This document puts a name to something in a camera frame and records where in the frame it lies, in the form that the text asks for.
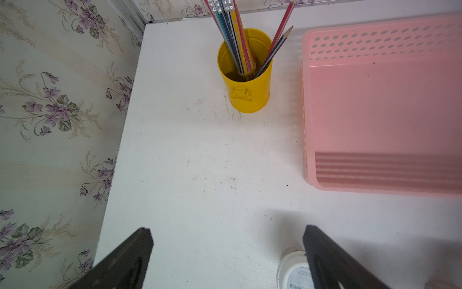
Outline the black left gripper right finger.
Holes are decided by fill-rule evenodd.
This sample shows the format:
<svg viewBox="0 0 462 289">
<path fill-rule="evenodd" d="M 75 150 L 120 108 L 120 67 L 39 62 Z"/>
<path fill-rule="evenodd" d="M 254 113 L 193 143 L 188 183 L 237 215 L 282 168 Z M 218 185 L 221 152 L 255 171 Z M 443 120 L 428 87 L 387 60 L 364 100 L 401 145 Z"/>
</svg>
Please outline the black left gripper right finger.
<svg viewBox="0 0 462 289">
<path fill-rule="evenodd" d="M 319 227 L 306 227 L 303 244 L 316 289 L 388 288 Z"/>
</svg>

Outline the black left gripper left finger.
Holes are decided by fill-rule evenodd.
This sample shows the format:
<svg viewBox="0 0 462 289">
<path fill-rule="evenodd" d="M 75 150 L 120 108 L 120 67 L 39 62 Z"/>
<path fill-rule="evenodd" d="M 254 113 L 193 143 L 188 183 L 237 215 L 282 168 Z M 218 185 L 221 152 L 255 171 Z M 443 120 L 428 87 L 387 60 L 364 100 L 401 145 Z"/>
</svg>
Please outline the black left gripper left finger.
<svg viewBox="0 0 462 289">
<path fill-rule="evenodd" d="M 141 289 L 153 246 L 150 229 L 139 228 L 71 288 Z"/>
</svg>

